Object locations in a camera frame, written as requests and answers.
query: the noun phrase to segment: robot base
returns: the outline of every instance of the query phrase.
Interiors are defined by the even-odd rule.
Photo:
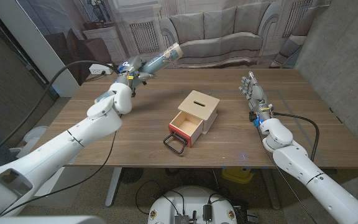
[[[188,215],[189,219],[193,218],[193,212],[196,211],[197,221],[194,223],[237,223],[233,206],[226,199],[223,199],[221,195],[216,194],[215,191],[199,186],[182,186],[173,190],[183,195],[183,198],[185,199],[185,215]],[[182,214],[183,200],[176,192],[168,191],[165,196],[175,205],[178,212]],[[203,207],[208,204],[209,196],[212,194],[215,195],[211,197],[211,202],[218,199],[220,200],[212,203],[212,219],[207,222],[203,220]],[[175,216],[177,216],[177,212],[173,205],[166,198],[161,196],[152,205],[147,223],[176,224]],[[181,218],[181,215],[179,216],[179,218],[176,218],[177,220],[184,220],[184,218]]]

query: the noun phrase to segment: radiator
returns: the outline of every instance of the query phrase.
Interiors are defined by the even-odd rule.
[[[283,37],[289,37],[295,26],[299,23],[299,20],[303,17],[303,14],[308,10],[311,5],[311,0],[309,1],[299,1],[292,3],[291,13],[288,17],[287,26]]]
[[[130,24],[129,27],[131,28],[137,50],[140,54],[160,51],[153,22]]]

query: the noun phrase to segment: gray sofa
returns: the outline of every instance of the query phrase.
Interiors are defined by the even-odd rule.
[[[233,62],[257,63],[277,23],[281,5],[257,2],[221,11],[182,14],[160,20],[162,35],[177,42],[183,56],[175,66],[222,67]]]

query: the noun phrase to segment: table leg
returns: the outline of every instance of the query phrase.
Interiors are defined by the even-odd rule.
[[[277,191],[273,180],[272,171],[270,169],[262,169],[262,177],[264,178],[268,196],[272,202],[272,207],[276,210],[280,209]]]
[[[106,202],[104,203],[107,207],[112,206],[112,201],[118,189],[119,176],[121,175],[122,167],[115,167],[112,171],[112,177],[110,180],[109,191],[107,192]]]

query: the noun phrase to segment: yellow object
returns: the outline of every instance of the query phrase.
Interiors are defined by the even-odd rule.
[[[222,177],[239,184],[247,184],[255,172],[252,169],[227,168],[222,170]]]

